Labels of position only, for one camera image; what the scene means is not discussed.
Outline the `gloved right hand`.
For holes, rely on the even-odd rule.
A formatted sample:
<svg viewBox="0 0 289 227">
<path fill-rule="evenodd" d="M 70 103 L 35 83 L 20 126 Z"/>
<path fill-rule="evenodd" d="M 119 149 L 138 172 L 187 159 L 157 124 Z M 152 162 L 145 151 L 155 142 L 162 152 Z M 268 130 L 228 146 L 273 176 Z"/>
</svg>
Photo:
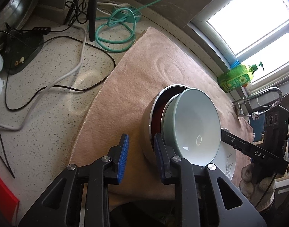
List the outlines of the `gloved right hand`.
<svg viewBox="0 0 289 227">
<path fill-rule="evenodd" d="M 256 178 L 257 171 L 254 163 L 243 167 L 241 170 L 239 189 L 256 210 L 262 212 L 273 203 L 276 182 L 272 176 L 265 177 L 258 182 Z"/>
</svg>

